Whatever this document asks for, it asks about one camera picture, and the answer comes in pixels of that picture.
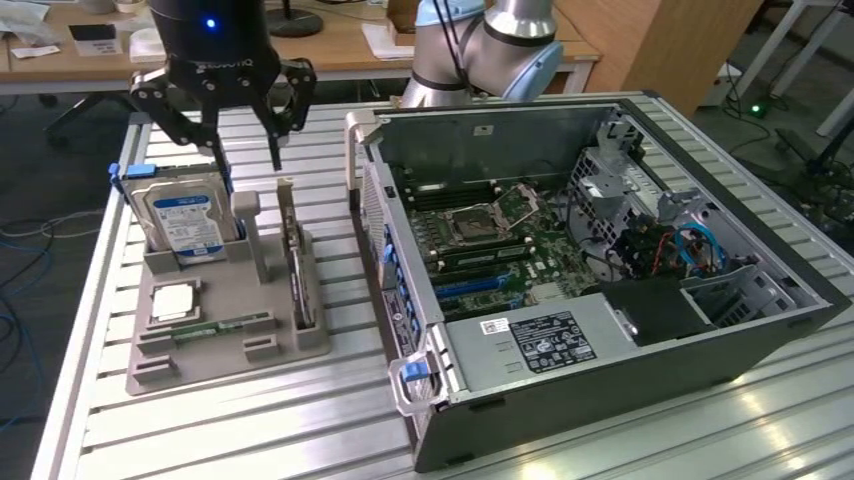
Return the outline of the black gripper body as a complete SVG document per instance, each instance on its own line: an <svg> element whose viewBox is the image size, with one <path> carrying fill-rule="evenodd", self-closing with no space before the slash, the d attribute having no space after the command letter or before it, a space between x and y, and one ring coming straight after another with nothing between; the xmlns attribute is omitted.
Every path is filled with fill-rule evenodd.
<svg viewBox="0 0 854 480"><path fill-rule="evenodd" d="M261 1L152 1L171 84L217 108L264 104L280 74Z"/></svg>

